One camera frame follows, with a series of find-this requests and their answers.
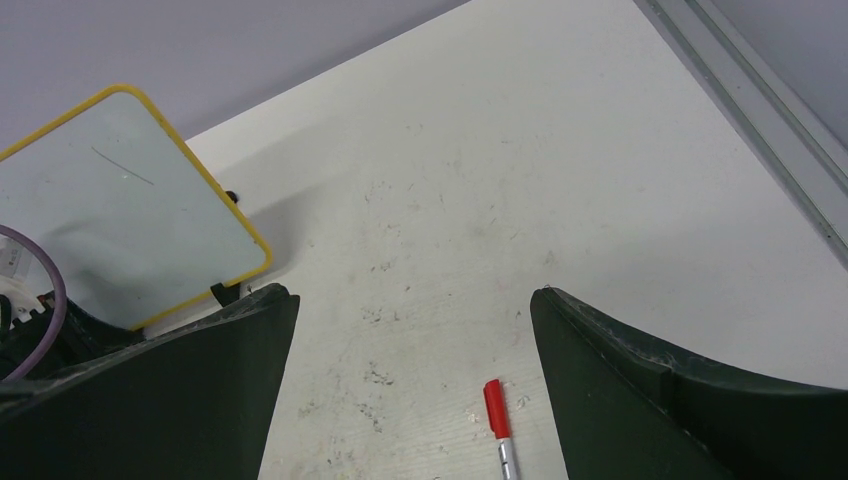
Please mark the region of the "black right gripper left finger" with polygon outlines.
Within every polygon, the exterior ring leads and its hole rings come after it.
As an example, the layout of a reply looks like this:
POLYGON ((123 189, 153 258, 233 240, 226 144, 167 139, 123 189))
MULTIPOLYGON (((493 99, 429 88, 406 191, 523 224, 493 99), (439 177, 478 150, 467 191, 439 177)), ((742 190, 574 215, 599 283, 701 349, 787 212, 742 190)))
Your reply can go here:
POLYGON ((300 299, 272 283, 181 328, 1 387, 5 479, 254 479, 300 299))

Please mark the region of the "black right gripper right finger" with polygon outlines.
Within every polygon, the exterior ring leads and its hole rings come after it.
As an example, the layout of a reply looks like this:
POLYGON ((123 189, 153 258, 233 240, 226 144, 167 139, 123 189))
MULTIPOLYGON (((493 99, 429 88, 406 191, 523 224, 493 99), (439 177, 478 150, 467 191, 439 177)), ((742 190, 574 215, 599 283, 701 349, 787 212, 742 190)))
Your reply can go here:
POLYGON ((535 291, 535 342, 572 479, 843 479, 847 394, 730 366, 535 291))

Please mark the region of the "white marker pen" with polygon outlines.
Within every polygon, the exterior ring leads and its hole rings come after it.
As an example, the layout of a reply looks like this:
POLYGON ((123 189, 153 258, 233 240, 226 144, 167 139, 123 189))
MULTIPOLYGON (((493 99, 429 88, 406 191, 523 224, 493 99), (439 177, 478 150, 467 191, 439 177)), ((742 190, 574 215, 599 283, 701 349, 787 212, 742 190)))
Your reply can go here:
POLYGON ((519 480, 520 473, 517 464, 516 451, 509 437, 498 439, 498 455, 503 480, 519 480))

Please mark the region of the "red marker cap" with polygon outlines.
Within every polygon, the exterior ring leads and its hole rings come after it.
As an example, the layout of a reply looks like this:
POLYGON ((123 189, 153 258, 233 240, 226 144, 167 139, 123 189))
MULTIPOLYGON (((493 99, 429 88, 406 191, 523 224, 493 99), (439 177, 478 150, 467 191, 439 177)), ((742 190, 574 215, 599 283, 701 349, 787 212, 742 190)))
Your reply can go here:
POLYGON ((510 421, 503 385, 499 379, 488 381, 483 387, 483 397, 489 427, 498 440, 511 438, 510 421))

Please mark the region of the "yellow framed small whiteboard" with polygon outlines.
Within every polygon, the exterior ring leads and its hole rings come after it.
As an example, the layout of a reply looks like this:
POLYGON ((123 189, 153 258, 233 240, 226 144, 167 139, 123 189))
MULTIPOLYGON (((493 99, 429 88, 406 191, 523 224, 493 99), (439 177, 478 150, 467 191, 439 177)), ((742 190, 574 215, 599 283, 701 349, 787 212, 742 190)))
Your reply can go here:
POLYGON ((117 84, 1 154, 1 222, 68 297, 138 330, 272 263, 272 251, 138 88, 117 84))

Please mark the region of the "black whiteboard foot right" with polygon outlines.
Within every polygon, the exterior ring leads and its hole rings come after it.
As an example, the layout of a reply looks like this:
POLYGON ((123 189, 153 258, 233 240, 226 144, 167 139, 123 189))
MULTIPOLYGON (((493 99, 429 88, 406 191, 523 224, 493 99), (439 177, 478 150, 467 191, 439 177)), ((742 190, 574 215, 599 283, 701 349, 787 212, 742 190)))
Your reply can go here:
POLYGON ((229 286, 217 283, 210 287, 210 292, 216 302, 222 308, 226 308, 241 299, 241 283, 236 282, 229 286))

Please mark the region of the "aluminium rail at table edge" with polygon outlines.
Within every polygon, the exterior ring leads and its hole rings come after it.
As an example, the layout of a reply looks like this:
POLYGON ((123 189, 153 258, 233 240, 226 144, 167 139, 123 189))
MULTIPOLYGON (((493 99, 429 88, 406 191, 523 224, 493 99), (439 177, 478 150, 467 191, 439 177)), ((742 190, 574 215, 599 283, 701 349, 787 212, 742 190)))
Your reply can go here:
POLYGON ((637 5, 845 264, 846 146, 714 2, 637 5))

